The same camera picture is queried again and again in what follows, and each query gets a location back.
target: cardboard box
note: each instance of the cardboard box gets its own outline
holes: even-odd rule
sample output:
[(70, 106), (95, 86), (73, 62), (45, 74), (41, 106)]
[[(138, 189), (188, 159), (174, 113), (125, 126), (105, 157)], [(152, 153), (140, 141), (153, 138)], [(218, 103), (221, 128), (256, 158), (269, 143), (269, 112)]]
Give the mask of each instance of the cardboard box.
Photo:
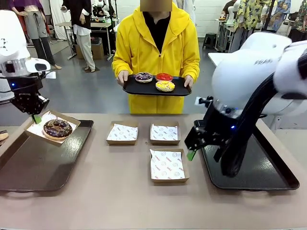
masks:
[[(165, 127), (176, 127), (178, 140), (153, 140), (152, 139), (152, 128), (155, 126), (165, 126)], [(150, 142), (153, 145), (178, 145), (181, 140), (180, 126), (178, 121), (154, 121), (150, 126)]]
[(106, 141), (109, 145), (115, 145), (115, 146), (118, 146), (118, 145), (135, 145), (136, 140), (127, 140), (127, 141), (124, 141), (124, 140), (108, 140), (107, 137), (109, 136), (112, 128), (114, 127), (114, 124), (118, 124), (118, 125), (123, 125), (123, 126), (129, 126), (129, 127), (135, 127), (138, 129), (137, 131), (137, 137), (138, 137), (138, 134), (139, 134), (139, 127), (138, 127), (138, 122), (137, 121), (112, 121), (111, 122), (111, 125), (110, 125), (110, 129), (107, 133), (107, 136), (106, 136)]
[(166, 151), (166, 152), (181, 152), (181, 162), (182, 162), (183, 171), (184, 171), (184, 175), (185, 175), (185, 178), (183, 178), (183, 179), (167, 179), (167, 180), (154, 179), (154, 178), (151, 178), (152, 169), (150, 167), (150, 178), (154, 183), (184, 183), (190, 178), (190, 174), (189, 174), (189, 170), (188, 170), (188, 164), (187, 164), (188, 161), (187, 161), (187, 157), (186, 157), (183, 149), (152, 149), (152, 150), (153, 151), (160, 151), (160, 152), (164, 152), (164, 151)]
[[(76, 45), (76, 51), (78, 59), (84, 59), (79, 45)], [(92, 45), (92, 54), (94, 60), (103, 59), (105, 54), (102, 43), (99, 45)]]
[[(53, 115), (55, 115), (55, 116), (57, 116), (57, 117), (62, 118), (62, 119), (65, 120), (65, 121), (68, 121), (68, 122), (73, 123), (74, 125), (76, 125), (76, 128), (80, 125), (80, 121), (79, 121), (79, 120), (76, 120), (76, 119), (74, 119), (74, 118), (72, 118), (72, 117), (70, 117), (70, 116), (65, 116), (65, 115), (63, 115), (63, 114), (61, 114), (61, 113), (58, 113), (58, 112), (56, 112), (56, 111), (53, 111), (53, 110), (48, 110), (48, 111), (44, 112), (44, 113), (42, 114), (42, 116), (43, 116), (44, 114), (49, 113), (49, 112), (51, 112)], [(41, 136), (36, 135), (36, 134), (34, 134), (34, 133), (32, 133), (32, 132), (29, 132), (29, 131), (28, 131), (28, 128), (29, 128), (32, 124), (34, 124), (34, 121), (31, 121), (31, 122), (24, 128), (25, 133), (26, 133), (28, 136), (30, 136), (30, 137), (38, 138), (38, 139), (40, 139), (41, 141), (46, 141), (46, 142), (48, 142), (49, 144), (52, 144), (52, 145), (55, 145), (55, 146), (58, 146), (58, 147), (60, 147), (60, 146), (67, 140), (67, 139), (65, 139), (65, 140), (63, 140), (63, 141), (51, 140), (51, 139), (48, 139), (47, 137), (43, 137), (44, 135), (41, 137)]]

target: black jacket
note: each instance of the black jacket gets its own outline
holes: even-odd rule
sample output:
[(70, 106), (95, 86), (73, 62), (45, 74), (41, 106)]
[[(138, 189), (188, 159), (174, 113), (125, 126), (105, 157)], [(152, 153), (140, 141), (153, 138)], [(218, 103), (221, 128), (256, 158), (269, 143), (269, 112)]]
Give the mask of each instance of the black jacket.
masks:
[[(91, 14), (92, 14), (91, 0), (63, 0), (62, 6), (66, 6), (66, 8), (71, 11), (72, 25), (79, 25), (81, 27), (91, 29)], [(80, 22), (80, 15), (83, 9), (89, 12), (90, 15), (85, 16), (85, 24), (82, 25)]]

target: gray pants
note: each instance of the gray pants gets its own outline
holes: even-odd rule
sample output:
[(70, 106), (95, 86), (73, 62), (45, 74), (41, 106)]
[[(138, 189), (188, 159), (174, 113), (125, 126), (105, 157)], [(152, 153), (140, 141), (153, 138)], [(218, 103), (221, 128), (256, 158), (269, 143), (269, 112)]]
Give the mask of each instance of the gray pants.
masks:
[(96, 69), (92, 54), (91, 35), (89, 34), (81, 36), (77, 34), (76, 36), (78, 45), (80, 46), (80, 50), (82, 52), (86, 64), (91, 69)]
[(232, 41), (229, 53), (236, 52), (241, 48), (243, 43), (248, 39), (249, 36), (252, 35), (254, 30), (246, 30), (244, 28), (237, 28), (235, 35), (234, 35), (234, 40)]
[(24, 18), (25, 26), (28, 36), (35, 47), (37, 57), (48, 61), (50, 65), (54, 66), (56, 63), (50, 50), (48, 33), (42, 14), (39, 11), (27, 13), (28, 16)]
[(48, 37), (46, 24), (43, 20), (42, 14), (39, 11), (32, 11), (27, 13), (28, 16), (24, 18), (24, 21), (29, 37), (31, 39)]

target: black shirt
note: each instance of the black shirt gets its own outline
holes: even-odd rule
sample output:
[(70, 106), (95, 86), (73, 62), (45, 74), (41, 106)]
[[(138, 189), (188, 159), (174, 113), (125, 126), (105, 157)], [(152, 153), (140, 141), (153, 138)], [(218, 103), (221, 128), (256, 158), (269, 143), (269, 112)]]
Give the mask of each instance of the black shirt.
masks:
[(228, 3), (226, 3), (226, 5), (225, 5), (224, 8), (223, 8), (223, 11), (226, 12), (226, 15), (229, 14), (229, 12), (228, 12), (228, 7), (234, 6), (234, 4), (235, 4), (235, 1), (232, 1), (232, 0), (229, 1)]
[(145, 23), (153, 37), (155, 45), (157, 46), (160, 53), (162, 53), (162, 47), (166, 36), (169, 20), (171, 14), (164, 19), (160, 19), (157, 24), (154, 23), (153, 17), (148, 12), (143, 12)]
[[(87, 29), (91, 29), (91, 0), (63, 0), (63, 6), (71, 11), (71, 24), (78, 25)], [(90, 15), (85, 16), (85, 24), (80, 22), (82, 9), (85, 9)]]

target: yellow hoodie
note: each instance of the yellow hoodie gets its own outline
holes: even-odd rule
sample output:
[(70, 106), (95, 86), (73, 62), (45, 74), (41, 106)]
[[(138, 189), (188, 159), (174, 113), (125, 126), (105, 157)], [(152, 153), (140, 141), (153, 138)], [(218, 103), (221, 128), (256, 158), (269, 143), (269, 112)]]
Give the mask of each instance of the yellow hoodie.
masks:
[[(196, 28), (189, 15), (174, 3), (162, 53), (155, 45), (140, 8), (120, 23), (112, 63), (116, 77), (122, 70), (130, 74), (168, 73), (181, 77), (190, 75), (195, 83), (200, 72), (199, 61)], [(183, 97), (174, 96), (129, 95), (128, 101), (133, 114), (180, 114), (184, 105)]]

